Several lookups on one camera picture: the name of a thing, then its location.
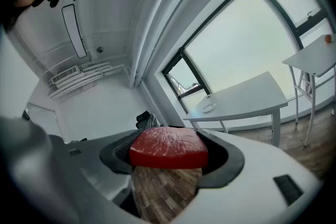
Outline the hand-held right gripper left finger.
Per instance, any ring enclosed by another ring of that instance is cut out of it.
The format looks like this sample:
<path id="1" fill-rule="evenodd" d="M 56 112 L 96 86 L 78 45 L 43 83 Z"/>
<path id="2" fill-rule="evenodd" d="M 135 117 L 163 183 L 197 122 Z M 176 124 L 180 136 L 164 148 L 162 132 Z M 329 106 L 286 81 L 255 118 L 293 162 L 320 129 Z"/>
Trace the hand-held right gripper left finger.
<path id="1" fill-rule="evenodd" d="M 41 219 L 139 219 L 128 149 L 140 131 L 65 143 L 1 118 L 1 165 L 15 202 Z"/>

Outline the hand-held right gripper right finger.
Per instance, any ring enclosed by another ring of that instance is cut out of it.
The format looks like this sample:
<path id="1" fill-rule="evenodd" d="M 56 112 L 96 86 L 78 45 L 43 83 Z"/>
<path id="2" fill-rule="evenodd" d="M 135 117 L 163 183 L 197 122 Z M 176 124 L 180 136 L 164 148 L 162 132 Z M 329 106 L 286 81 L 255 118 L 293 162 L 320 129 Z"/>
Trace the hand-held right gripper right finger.
<path id="1" fill-rule="evenodd" d="M 213 130 L 197 130 L 208 167 L 196 196 L 174 223 L 291 223 L 321 181 L 281 149 Z"/>

